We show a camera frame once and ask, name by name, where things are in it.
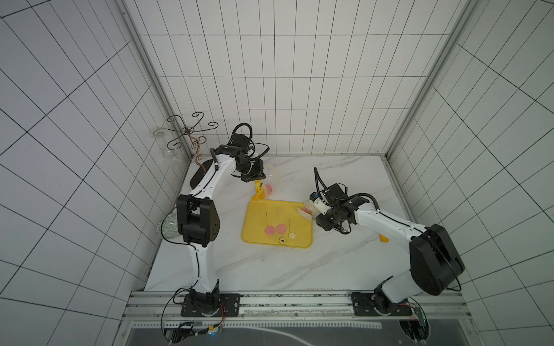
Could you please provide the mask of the clear yellow resealable bag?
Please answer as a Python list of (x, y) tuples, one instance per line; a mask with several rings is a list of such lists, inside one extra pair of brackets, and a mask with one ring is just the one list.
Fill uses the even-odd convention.
[[(281, 178), (277, 173), (275, 167), (268, 165), (264, 169), (265, 180), (255, 181), (255, 195), (251, 198), (252, 201), (269, 199), (279, 188), (281, 184)], [(265, 191), (265, 185), (271, 185), (274, 189), (272, 194), (268, 194)]]

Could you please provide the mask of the white metal tongs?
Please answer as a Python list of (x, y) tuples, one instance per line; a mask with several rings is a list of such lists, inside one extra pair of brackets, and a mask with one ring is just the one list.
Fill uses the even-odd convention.
[[(302, 211), (306, 207), (312, 213), (308, 214)], [(345, 228), (343, 223), (348, 220), (349, 212), (341, 207), (330, 207), (321, 200), (312, 202), (306, 200), (301, 208), (297, 208), (297, 212), (305, 219), (314, 221), (321, 229), (326, 232), (335, 230), (340, 234), (347, 235), (351, 233), (351, 227)]]

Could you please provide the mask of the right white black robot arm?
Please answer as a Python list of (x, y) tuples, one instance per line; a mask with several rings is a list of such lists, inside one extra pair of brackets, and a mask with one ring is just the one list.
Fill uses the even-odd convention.
[(438, 296), (454, 290), (465, 265), (446, 229), (438, 224), (424, 226), (381, 210), (375, 198), (357, 194), (346, 198), (313, 193), (310, 203), (317, 209), (316, 224), (326, 232), (347, 234), (343, 223), (366, 227), (401, 246), (410, 257), (410, 266), (401, 274), (382, 281), (370, 304), (376, 314), (389, 316), (409, 298), (422, 293)]

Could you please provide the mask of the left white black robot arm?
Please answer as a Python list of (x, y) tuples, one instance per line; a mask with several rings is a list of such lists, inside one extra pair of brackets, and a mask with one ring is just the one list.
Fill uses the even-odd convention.
[(265, 179), (263, 160), (250, 158), (240, 146), (221, 145), (211, 154), (212, 165), (190, 193), (178, 197), (176, 208), (178, 233), (198, 269), (186, 307), (206, 315), (215, 313), (221, 304), (213, 245), (222, 222), (214, 198), (234, 174), (244, 183)]

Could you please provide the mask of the yellow plastic tray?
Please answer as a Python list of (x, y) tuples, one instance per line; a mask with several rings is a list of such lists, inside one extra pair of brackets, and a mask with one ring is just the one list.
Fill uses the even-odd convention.
[[(256, 245), (271, 245), (277, 247), (294, 247), (306, 249), (313, 241), (313, 221), (305, 219), (297, 212), (303, 203), (280, 200), (257, 200), (248, 204), (245, 221), (242, 228), (242, 240)], [(284, 224), (285, 234), (276, 233), (268, 236), (265, 229), (268, 226), (277, 227)], [(289, 234), (295, 233), (295, 239)]]

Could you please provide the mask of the metal cup hanger stand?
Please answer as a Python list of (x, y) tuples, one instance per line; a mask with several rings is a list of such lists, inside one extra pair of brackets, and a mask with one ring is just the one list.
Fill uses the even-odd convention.
[(204, 117), (204, 112), (193, 112), (192, 118), (196, 120), (193, 125), (186, 125), (182, 115), (171, 115), (169, 118), (167, 118), (167, 122), (173, 126), (173, 128), (169, 128), (169, 131), (176, 134), (176, 137), (168, 142), (167, 148), (174, 151), (183, 146), (182, 140), (187, 138), (190, 141), (192, 159), (199, 168), (196, 172), (197, 177), (191, 180), (190, 186), (192, 188), (195, 188), (200, 183), (200, 181), (202, 181), (212, 165), (212, 162), (209, 164), (201, 162), (201, 146), (207, 141), (204, 134), (207, 131), (216, 130), (219, 127), (218, 122), (209, 121), (207, 129), (200, 129), (199, 125)]

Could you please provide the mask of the clear glass cup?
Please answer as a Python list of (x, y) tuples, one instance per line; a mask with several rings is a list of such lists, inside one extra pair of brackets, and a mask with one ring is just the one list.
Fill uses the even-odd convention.
[(169, 128), (156, 128), (151, 133), (152, 138), (159, 141), (162, 148), (162, 157), (170, 164), (181, 161), (180, 150), (182, 144), (175, 136), (175, 132)]

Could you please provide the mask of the green patterned glass bowl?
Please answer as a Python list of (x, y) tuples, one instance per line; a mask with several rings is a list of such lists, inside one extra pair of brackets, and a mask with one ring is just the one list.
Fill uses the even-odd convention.
[(170, 213), (157, 224), (157, 235), (160, 239), (174, 239), (180, 234), (177, 229), (177, 216)]

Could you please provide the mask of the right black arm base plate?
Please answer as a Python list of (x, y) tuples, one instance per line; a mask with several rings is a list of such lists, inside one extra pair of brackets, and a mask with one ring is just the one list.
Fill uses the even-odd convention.
[(353, 292), (350, 295), (356, 317), (411, 317), (413, 315), (412, 308), (405, 306), (408, 302), (406, 299), (396, 304), (386, 297), (382, 287), (391, 278), (382, 281), (371, 293)]

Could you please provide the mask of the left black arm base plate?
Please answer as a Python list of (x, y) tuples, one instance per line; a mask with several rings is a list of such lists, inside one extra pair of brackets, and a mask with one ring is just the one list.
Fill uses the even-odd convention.
[(241, 295), (189, 293), (182, 303), (182, 317), (237, 317)]

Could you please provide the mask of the aluminium mounting rail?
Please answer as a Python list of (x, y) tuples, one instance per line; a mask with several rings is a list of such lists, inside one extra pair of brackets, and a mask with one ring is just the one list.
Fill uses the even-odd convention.
[(456, 293), (427, 294), (378, 313), (370, 291), (228, 291), (223, 308), (206, 313), (183, 305), (184, 294), (133, 292), (123, 319), (174, 324), (176, 321), (350, 321), (378, 319), (468, 319), (469, 308)]

